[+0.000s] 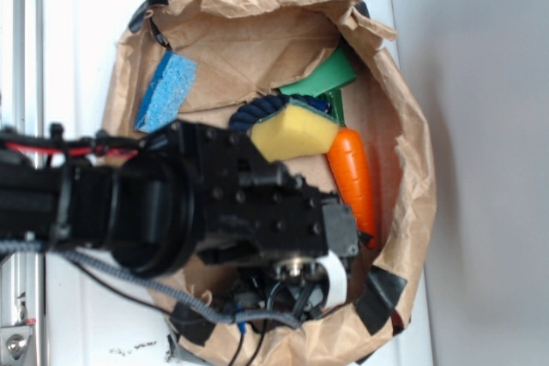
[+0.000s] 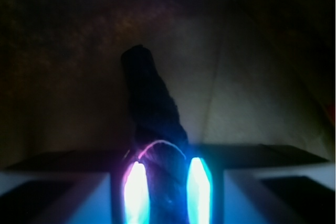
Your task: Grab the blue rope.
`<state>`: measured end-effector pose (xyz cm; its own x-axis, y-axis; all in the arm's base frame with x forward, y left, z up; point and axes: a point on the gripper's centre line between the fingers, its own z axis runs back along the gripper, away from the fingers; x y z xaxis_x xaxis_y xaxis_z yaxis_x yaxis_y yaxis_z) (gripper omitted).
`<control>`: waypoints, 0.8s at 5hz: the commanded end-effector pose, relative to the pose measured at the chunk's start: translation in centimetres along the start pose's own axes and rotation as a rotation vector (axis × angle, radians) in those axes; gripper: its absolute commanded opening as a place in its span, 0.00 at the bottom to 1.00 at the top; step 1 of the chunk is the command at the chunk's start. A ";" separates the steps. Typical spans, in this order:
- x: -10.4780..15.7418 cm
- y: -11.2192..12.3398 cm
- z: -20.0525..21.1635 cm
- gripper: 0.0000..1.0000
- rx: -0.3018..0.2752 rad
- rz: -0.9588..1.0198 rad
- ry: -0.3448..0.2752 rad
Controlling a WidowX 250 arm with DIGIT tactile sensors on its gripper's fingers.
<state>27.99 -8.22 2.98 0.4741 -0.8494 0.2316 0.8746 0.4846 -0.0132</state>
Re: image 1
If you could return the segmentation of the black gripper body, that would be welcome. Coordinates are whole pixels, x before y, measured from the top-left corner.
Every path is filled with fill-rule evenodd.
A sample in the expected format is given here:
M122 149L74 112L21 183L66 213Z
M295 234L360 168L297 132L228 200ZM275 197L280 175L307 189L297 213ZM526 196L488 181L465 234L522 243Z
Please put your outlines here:
M209 265L278 269L334 253L349 267L359 252L350 207L268 162L243 133L175 121L146 136L145 152L175 190L177 264L199 255Z

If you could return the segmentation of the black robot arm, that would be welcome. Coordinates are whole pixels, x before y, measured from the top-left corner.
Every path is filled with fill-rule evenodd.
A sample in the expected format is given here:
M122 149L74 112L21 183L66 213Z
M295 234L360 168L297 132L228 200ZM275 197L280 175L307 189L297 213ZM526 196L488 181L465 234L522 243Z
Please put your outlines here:
M59 125L48 138L2 132L1 238L27 236L42 250L107 250L144 278L193 256L277 273L359 251L336 194L268 162L244 134L185 121L139 140L67 141Z

